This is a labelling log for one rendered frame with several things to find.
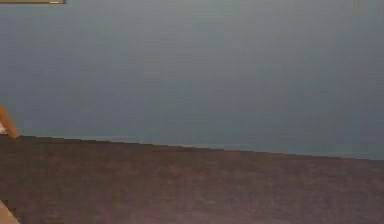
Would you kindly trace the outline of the brown wooden furniture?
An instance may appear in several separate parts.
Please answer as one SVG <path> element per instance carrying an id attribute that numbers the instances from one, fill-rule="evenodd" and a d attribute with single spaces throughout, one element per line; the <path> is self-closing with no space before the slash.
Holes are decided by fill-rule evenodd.
<path id="1" fill-rule="evenodd" d="M 0 133 L 7 134 L 12 138 L 18 138 L 20 136 L 19 131 L 2 104 L 0 104 Z"/>

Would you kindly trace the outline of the tan flat furniture corner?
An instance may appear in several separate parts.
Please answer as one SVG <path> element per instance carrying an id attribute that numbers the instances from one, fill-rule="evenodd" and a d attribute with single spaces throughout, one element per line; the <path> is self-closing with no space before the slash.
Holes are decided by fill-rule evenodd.
<path id="1" fill-rule="evenodd" d="M 0 224 L 20 224 L 8 207 L 0 200 Z"/>

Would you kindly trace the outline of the gold framed wall picture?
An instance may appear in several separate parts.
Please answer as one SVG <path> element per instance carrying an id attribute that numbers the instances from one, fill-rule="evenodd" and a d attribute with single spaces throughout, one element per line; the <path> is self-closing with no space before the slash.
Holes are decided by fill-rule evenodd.
<path id="1" fill-rule="evenodd" d="M 0 4 L 65 4 L 66 0 L 0 0 Z"/>

